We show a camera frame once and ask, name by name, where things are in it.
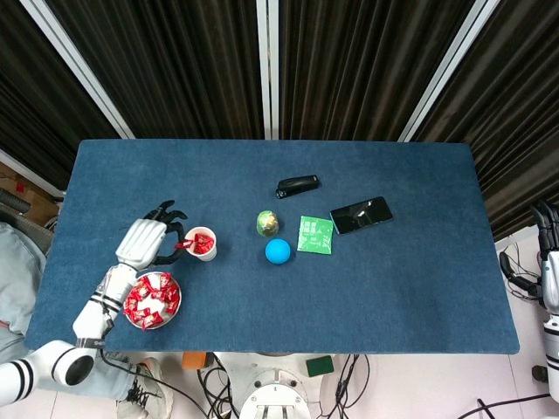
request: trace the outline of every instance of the green packet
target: green packet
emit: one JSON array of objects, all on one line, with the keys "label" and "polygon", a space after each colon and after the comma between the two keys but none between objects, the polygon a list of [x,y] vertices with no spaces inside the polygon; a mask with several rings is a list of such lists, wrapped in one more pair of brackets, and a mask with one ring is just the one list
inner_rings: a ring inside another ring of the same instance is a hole
[{"label": "green packet", "polygon": [[301,216],[297,250],[331,255],[333,229],[334,225],[330,220]]}]

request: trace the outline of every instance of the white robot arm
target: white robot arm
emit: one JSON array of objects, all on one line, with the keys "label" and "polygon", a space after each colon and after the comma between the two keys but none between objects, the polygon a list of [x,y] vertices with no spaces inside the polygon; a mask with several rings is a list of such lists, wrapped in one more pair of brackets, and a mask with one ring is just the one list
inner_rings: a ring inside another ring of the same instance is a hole
[{"label": "white robot arm", "polygon": [[92,297],[73,323],[77,342],[74,345],[54,340],[21,360],[0,365],[0,407],[27,397],[40,378],[50,378],[66,386],[86,379],[99,349],[124,300],[136,282],[136,273],[152,264],[172,264],[183,250],[167,257],[157,252],[167,233],[176,232],[183,240],[183,225],[175,218],[186,219],[181,211],[166,211],[174,201],[162,203],[143,219],[136,220],[116,251],[119,263],[112,266]]},{"label": "white robot arm", "polygon": [[531,209],[540,231],[543,304],[550,314],[543,323],[549,392],[559,402],[559,210],[544,201]]}]

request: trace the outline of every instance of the sneaker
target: sneaker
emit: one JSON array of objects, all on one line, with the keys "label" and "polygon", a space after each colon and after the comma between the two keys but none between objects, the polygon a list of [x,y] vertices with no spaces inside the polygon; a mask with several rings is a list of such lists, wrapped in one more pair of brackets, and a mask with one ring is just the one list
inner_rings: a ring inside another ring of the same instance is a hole
[{"label": "sneaker", "polygon": [[[137,364],[136,371],[163,381],[161,365],[155,358]],[[173,409],[173,391],[156,381],[137,375],[125,400],[119,402],[118,419],[170,419]],[[142,416],[143,411],[149,416]]]},{"label": "sneaker", "polygon": [[135,402],[123,400],[116,406],[117,419],[148,419],[148,411]]}]

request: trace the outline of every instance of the green ball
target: green ball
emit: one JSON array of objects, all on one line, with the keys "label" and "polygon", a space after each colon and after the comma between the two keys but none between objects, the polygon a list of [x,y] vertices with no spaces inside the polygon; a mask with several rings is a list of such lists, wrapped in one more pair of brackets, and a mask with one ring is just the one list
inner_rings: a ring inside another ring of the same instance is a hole
[{"label": "green ball", "polygon": [[274,236],[280,229],[278,216],[271,211],[262,211],[256,219],[256,231],[264,237]]}]

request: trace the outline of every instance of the black stapler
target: black stapler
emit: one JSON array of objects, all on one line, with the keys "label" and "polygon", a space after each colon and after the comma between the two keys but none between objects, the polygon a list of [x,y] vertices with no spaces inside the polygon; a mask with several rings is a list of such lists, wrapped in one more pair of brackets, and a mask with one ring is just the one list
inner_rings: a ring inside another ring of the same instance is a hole
[{"label": "black stapler", "polygon": [[276,189],[276,196],[281,198],[287,198],[288,196],[297,195],[301,192],[306,192],[311,189],[318,188],[320,181],[317,175],[301,176],[301,177],[291,177],[289,179],[284,179],[278,182],[278,188]]}]

